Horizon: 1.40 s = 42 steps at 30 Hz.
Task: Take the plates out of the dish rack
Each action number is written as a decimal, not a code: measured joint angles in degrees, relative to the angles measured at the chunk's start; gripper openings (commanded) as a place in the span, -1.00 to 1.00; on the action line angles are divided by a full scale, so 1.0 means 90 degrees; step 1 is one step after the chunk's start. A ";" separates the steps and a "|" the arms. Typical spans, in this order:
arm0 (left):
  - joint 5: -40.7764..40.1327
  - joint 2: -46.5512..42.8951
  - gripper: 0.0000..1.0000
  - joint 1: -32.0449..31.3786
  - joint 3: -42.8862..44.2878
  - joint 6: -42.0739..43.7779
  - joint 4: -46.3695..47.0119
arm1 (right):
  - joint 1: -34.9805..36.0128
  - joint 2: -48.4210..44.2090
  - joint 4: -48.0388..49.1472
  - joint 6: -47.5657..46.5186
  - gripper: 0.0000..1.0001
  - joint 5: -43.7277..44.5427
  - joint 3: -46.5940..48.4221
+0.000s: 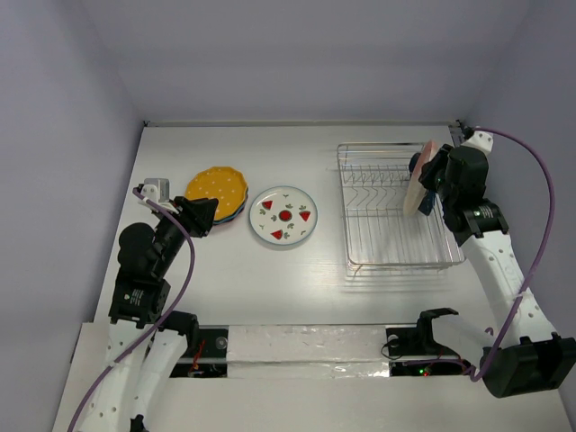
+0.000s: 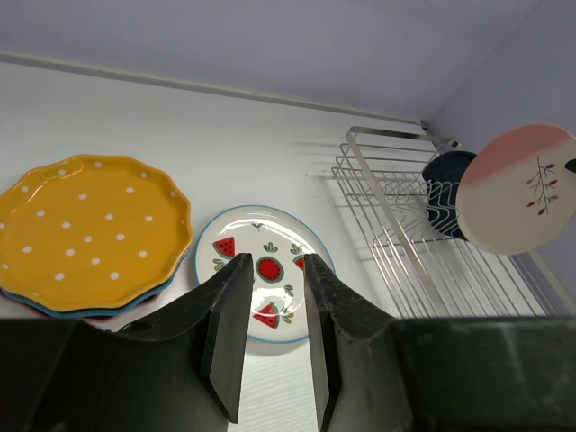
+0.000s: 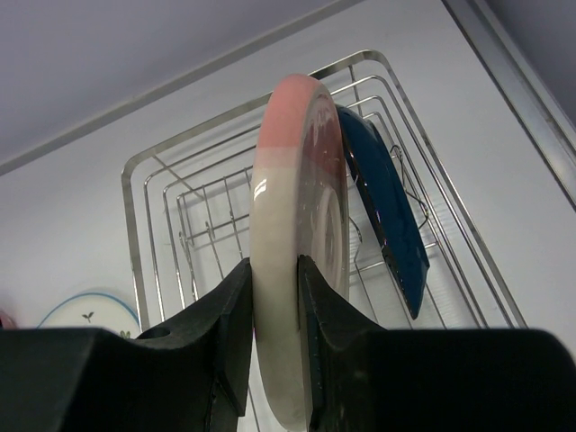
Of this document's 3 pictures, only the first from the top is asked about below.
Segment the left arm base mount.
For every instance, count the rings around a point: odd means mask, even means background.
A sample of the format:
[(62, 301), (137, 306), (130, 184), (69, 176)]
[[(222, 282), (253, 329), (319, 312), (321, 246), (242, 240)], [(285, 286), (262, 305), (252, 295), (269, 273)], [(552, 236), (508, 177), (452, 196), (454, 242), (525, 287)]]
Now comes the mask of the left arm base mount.
[(198, 342), (176, 362), (170, 377), (225, 378), (228, 346), (228, 327), (200, 327)]

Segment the yellow dotted plate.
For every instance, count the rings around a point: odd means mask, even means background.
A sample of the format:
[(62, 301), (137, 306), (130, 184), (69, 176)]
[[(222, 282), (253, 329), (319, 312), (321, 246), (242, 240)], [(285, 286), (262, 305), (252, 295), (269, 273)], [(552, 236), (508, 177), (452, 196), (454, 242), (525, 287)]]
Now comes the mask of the yellow dotted plate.
[(185, 189), (188, 200), (216, 198), (218, 207), (215, 220), (230, 216), (248, 195), (248, 183), (244, 176), (230, 166), (213, 166), (198, 173)]

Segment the blue dotted plate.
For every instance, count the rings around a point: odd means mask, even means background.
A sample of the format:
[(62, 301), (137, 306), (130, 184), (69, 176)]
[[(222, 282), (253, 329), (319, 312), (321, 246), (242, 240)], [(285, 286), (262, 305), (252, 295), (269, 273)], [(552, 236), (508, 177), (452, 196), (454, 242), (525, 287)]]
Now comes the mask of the blue dotted plate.
[(248, 195), (246, 194), (244, 197), (244, 201), (230, 216), (221, 218), (219, 220), (214, 220), (212, 224), (214, 226), (217, 226), (217, 225), (221, 225), (221, 224), (233, 221), (235, 218), (237, 218), (244, 211), (244, 209), (246, 207), (247, 200), (248, 200)]

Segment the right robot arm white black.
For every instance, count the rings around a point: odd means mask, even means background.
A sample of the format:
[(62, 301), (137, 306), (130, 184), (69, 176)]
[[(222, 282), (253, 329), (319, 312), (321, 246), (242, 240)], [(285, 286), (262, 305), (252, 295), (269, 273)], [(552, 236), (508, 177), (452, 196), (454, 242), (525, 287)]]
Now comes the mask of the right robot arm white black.
[(470, 365), (497, 398), (555, 390), (575, 365), (575, 340), (561, 337), (539, 308), (513, 251), (509, 225), (500, 207), (486, 199), (489, 163), (471, 147), (427, 143), (409, 182), (404, 211), (415, 211), (428, 193), (442, 206), (446, 227), (471, 263), (497, 322), (491, 335), (451, 308), (420, 313), (416, 346), (434, 353), (443, 347)]

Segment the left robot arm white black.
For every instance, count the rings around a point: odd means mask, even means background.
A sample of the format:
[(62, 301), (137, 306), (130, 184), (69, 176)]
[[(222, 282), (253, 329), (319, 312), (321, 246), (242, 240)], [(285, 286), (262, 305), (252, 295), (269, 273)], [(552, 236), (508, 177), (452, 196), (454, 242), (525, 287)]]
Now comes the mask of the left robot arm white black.
[(136, 196), (158, 224), (133, 223), (119, 236), (103, 370), (79, 402), (70, 431), (146, 430), (177, 361), (199, 345), (196, 316), (167, 302), (166, 274), (182, 245), (209, 234), (218, 201), (178, 196), (163, 207)]

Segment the white plate red rim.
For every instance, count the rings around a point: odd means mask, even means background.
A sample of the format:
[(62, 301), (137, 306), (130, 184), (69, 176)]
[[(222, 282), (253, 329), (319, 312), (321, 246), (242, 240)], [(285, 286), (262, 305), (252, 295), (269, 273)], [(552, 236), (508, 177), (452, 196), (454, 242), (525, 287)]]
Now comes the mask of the white plate red rim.
[(420, 150), (421, 156), (416, 164), (414, 172), (410, 174), (409, 185), (403, 202), (403, 215), (413, 216), (424, 198), (427, 189), (419, 181), (419, 177), (423, 172), (423, 167), (426, 163), (430, 162), (438, 152), (438, 145), (430, 140)]

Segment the white patterned plate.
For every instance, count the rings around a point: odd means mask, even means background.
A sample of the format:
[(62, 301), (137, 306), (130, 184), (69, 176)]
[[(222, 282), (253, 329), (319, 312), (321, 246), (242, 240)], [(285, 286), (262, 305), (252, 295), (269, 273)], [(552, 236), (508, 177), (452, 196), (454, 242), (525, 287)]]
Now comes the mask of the white patterned plate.
[(265, 243), (291, 247), (315, 230), (319, 213), (316, 203), (303, 190), (276, 186), (263, 191), (252, 202), (249, 224)]

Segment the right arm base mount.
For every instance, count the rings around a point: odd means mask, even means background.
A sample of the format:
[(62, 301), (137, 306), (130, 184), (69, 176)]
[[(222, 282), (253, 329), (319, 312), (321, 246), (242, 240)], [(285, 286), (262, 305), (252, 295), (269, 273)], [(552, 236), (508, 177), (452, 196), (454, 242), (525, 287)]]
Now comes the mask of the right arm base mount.
[(433, 337), (432, 321), (458, 316), (451, 308), (424, 310), (413, 327), (386, 329), (387, 341), (381, 348), (389, 360), (391, 376), (448, 376), (468, 373), (471, 364)]

